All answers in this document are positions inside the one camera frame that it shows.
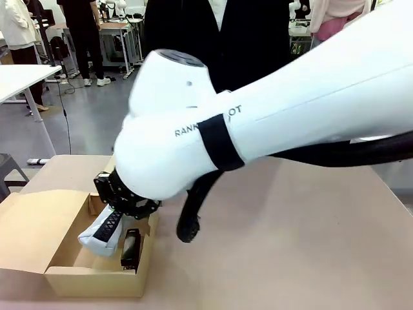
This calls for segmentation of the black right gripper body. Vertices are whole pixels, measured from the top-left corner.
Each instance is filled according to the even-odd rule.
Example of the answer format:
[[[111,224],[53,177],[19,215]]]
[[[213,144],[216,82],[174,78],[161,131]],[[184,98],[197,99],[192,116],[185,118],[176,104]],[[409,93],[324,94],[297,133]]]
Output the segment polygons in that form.
[[[137,220],[149,217],[161,206],[161,201],[140,197],[132,192],[119,177],[116,169],[102,171],[94,178],[99,197],[115,211]]]

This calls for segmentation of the light blue pencil case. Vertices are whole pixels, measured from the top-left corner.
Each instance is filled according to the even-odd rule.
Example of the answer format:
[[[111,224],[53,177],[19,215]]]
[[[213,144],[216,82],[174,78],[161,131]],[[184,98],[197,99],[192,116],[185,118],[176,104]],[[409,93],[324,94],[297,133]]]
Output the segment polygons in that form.
[[[98,256],[112,256],[123,232],[123,219],[120,222],[108,221],[113,210],[106,205],[92,224],[78,236],[79,243]]]

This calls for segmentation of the black stapler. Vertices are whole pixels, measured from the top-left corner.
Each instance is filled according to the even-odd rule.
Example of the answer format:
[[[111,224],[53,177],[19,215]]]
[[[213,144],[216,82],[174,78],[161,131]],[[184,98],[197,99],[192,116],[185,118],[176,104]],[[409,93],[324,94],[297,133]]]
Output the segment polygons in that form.
[[[121,266],[127,270],[137,270],[140,259],[141,234],[139,229],[126,231],[121,254]]]

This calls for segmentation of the open cardboard box, large lid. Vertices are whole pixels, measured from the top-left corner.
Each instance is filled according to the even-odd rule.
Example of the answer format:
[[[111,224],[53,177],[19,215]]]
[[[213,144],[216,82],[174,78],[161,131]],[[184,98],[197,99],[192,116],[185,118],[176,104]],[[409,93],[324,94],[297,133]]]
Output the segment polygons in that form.
[[[126,270],[120,249],[104,258],[77,239],[103,208],[99,196],[88,192],[12,193],[0,203],[0,270],[40,274],[61,297],[141,298],[159,214],[132,222],[141,233],[141,251],[137,269]]]

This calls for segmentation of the grey metal stool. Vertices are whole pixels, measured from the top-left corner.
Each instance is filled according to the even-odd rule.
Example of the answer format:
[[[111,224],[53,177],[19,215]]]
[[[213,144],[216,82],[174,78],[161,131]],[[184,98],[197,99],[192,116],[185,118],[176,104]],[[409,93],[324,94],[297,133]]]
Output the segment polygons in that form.
[[[23,180],[6,181],[6,177],[12,171],[17,171]],[[10,195],[10,187],[24,187],[29,181],[27,175],[11,155],[0,153],[0,203]]]

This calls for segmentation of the white side table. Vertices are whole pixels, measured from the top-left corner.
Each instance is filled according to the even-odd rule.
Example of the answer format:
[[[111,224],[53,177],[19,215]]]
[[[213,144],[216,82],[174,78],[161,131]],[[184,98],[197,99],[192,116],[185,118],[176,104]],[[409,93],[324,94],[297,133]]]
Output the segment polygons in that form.
[[[56,155],[55,148],[37,109],[30,86],[54,75],[61,69],[60,65],[54,67],[50,65],[0,65],[0,105],[17,94],[25,95],[49,158]]]

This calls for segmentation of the background grey desk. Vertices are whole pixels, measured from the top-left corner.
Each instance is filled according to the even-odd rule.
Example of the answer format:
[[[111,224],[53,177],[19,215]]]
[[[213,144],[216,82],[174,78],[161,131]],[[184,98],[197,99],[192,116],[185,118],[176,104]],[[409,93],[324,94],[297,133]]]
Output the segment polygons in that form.
[[[143,62],[141,29],[143,19],[101,23],[100,47],[104,67],[116,67],[128,79]]]

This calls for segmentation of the bystander in black clothes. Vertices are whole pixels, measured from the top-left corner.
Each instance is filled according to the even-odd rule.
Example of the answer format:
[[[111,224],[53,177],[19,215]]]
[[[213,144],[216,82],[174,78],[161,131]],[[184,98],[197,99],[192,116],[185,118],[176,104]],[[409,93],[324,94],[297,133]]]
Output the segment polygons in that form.
[[[56,0],[66,21],[66,26],[74,44],[77,65],[83,78],[84,85],[92,84],[90,78],[88,57],[91,57],[97,86],[104,87],[111,83],[110,78],[104,77],[103,57],[100,47],[99,10],[96,0]]]

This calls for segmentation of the black tripod pole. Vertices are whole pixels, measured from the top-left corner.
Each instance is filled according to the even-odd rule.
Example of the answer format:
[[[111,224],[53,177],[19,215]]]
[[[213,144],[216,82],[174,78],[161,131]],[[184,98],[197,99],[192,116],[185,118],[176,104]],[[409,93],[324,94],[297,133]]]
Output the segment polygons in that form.
[[[46,55],[48,57],[50,65],[52,67],[55,67],[56,62],[55,62],[55,59],[54,59],[54,55],[53,55],[50,43],[49,43],[47,35],[46,35],[45,28],[43,26],[43,19],[42,19],[41,12],[40,12],[40,9],[39,9],[39,6],[38,6],[38,1],[37,0],[32,0],[32,1],[33,1],[33,4],[34,4],[36,19],[37,19],[37,22],[38,22],[38,25],[39,25],[39,31],[41,33],[41,37],[42,37],[42,40],[43,40],[43,45],[44,45],[44,48],[46,50]]]

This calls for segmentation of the bystander in white top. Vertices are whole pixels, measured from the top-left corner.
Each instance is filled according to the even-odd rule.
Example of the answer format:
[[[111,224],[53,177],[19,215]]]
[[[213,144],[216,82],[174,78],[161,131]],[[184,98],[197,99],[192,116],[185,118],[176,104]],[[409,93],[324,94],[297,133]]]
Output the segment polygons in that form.
[[[37,65],[39,41],[24,0],[0,0],[0,31],[15,65]]]

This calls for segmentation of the person in black cardigan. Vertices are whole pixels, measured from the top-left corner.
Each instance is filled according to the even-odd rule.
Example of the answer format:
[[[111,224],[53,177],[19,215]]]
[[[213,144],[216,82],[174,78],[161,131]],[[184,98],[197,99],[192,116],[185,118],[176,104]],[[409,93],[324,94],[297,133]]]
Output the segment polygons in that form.
[[[145,48],[194,56],[235,91],[289,63],[289,17],[289,0],[148,0]]]

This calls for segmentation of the bystander in pink top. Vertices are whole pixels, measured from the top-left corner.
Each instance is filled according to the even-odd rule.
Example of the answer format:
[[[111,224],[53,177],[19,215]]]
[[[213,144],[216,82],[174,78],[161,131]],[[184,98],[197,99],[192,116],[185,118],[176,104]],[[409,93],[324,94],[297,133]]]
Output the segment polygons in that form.
[[[372,0],[312,0],[311,49],[325,42],[347,24],[370,12]]]

